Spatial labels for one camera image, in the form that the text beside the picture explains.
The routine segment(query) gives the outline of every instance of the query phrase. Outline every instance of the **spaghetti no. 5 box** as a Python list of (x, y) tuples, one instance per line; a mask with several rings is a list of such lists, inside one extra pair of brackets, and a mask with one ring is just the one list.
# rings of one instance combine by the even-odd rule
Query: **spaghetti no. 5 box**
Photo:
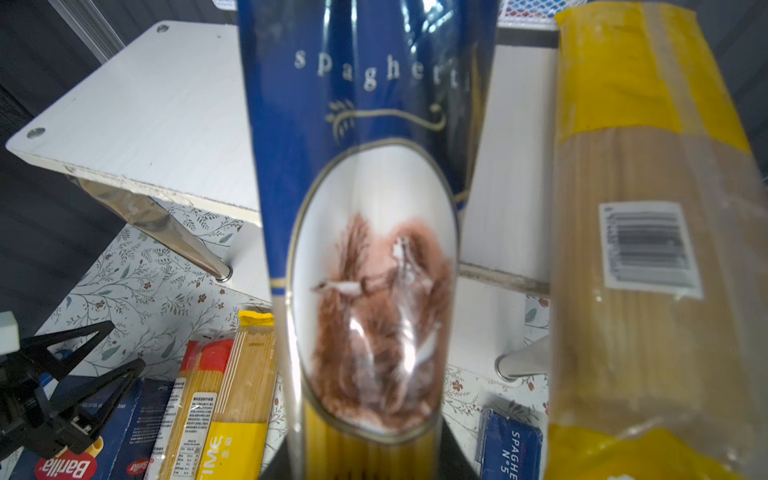
[[(91, 378), (67, 377), (58, 384), (54, 396), (88, 380)], [(172, 386), (172, 382), (161, 380), (137, 380), (88, 450), (80, 455), (64, 450), (50, 459), (25, 450), (11, 480), (140, 480), (147, 469)], [(83, 408), (96, 413), (110, 392), (107, 388), (93, 395), (83, 403)]]

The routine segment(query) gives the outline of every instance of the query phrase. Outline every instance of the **metal table leg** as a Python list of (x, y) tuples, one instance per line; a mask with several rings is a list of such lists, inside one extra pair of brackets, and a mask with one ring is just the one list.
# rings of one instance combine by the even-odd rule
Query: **metal table leg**
[(228, 265), (150, 197), (90, 180), (70, 178), (130, 225), (210, 273), (216, 280), (224, 282), (232, 276)]
[(520, 350), (498, 357), (496, 373), (508, 382), (521, 376), (549, 373), (551, 350), (551, 342), (547, 335)]

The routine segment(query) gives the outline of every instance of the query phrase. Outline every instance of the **gold decorative swirl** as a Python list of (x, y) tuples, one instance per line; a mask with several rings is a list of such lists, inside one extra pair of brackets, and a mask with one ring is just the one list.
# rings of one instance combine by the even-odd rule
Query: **gold decorative swirl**
[(339, 143), (339, 138), (344, 137), (344, 134), (351, 127), (355, 126), (355, 118), (371, 118), (371, 117), (400, 117), (407, 121), (411, 121), (420, 127), (424, 127), (431, 131), (440, 131), (445, 128), (445, 113), (442, 111), (442, 107), (438, 104), (429, 105), (429, 111), (435, 115), (439, 115), (440, 118), (436, 122), (431, 122), (419, 118), (412, 113), (402, 110), (396, 110), (394, 108), (381, 108), (378, 110), (356, 110), (355, 105), (349, 101), (334, 101), (328, 104), (329, 108), (335, 112), (335, 114), (328, 114), (326, 121), (333, 126), (333, 138), (336, 143)]

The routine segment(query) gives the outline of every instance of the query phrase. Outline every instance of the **plastic wrap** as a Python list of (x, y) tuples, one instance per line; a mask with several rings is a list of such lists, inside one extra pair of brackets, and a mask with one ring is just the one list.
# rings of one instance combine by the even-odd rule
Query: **plastic wrap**
[(277, 378), (271, 313), (240, 311), (197, 478), (258, 478)]
[(429, 478), (498, 5), (239, 5), (292, 471)]
[(233, 340), (195, 336), (179, 368), (146, 480), (191, 480), (203, 453)]
[(768, 449), (768, 201), (739, 118), (692, 11), (557, 20), (547, 478), (737, 478)]

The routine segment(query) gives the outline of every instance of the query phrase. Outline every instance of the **barilla box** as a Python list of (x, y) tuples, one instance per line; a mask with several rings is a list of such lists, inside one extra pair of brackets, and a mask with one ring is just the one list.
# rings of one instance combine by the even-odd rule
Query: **barilla box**
[[(79, 387), (91, 377), (69, 376), (59, 382), (57, 395)], [(123, 396), (98, 440), (76, 455), (64, 450), (46, 459), (29, 450), (11, 473), (11, 480), (141, 480), (163, 420), (172, 382), (139, 379)], [(93, 395), (82, 406), (96, 413), (114, 387)]]
[(482, 480), (539, 479), (541, 430), (485, 410), (480, 432)]

